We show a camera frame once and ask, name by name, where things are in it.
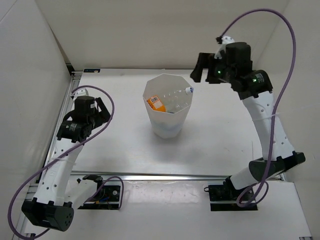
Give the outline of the clear unlabelled plastic bottle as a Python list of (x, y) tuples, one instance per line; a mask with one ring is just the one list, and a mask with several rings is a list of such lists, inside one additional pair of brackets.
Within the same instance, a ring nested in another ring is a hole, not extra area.
[(194, 88), (189, 86), (162, 94), (160, 100), (164, 104), (167, 113), (175, 114), (191, 105), (193, 93)]

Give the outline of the orange plastic bottle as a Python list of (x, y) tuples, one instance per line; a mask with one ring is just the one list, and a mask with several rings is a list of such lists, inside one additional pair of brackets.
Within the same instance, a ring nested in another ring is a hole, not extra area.
[(160, 100), (158, 95), (154, 95), (147, 100), (147, 103), (154, 111), (166, 112), (166, 107), (163, 102)]

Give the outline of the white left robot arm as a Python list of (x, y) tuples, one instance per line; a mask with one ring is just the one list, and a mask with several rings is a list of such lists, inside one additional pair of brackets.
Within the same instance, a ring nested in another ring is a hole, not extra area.
[(105, 194), (103, 178), (87, 175), (76, 187), (67, 191), (76, 159), (92, 130), (111, 118), (101, 98), (78, 96), (74, 109), (66, 114), (59, 127), (53, 159), (32, 200), (25, 200), (21, 210), (35, 226), (65, 232), (71, 225), (75, 210), (89, 198), (100, 200)]

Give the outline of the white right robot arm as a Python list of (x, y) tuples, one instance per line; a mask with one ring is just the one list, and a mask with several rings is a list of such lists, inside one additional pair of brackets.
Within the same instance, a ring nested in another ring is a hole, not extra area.
[(217, 53), (199, 53), (190, 78), (199, 83), (204, 69), (208, 70), (206, 82), (228, 83), (237, 92), (252, 118), (262, 148), (261, 158), (224, 181), (227, 198), (236, 200), (246, 187), (260, 182), (267, 166), (270, 178), (306, 161), (304, 153), (295, 151), (279, 117), (273, 113), (272, 83), (264, 70), (253, 69), (250, 45), (234, 42), (222, 45)]

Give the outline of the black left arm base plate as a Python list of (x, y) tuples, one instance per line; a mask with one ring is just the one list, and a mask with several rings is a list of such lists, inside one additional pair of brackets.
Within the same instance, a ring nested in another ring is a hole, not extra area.
[(123, 203), (124, 182), (113, 177), (102, 187), (100, 194), (83, 203), (79, 210), (120, 210)]

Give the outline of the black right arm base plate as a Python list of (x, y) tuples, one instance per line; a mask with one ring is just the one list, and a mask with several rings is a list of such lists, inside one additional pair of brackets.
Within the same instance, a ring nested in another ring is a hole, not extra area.
[(239, 207), (236, 204), (237, 197), (241, 194), (241, 190), (227, 190), (222, 184), (208, 185), (204, 191), (209, 194), (210, 210), (212, 212), (239, 212), (239, 211), (257, 211), (258, 207), (254, 205), (254, 201), (247, 207)]

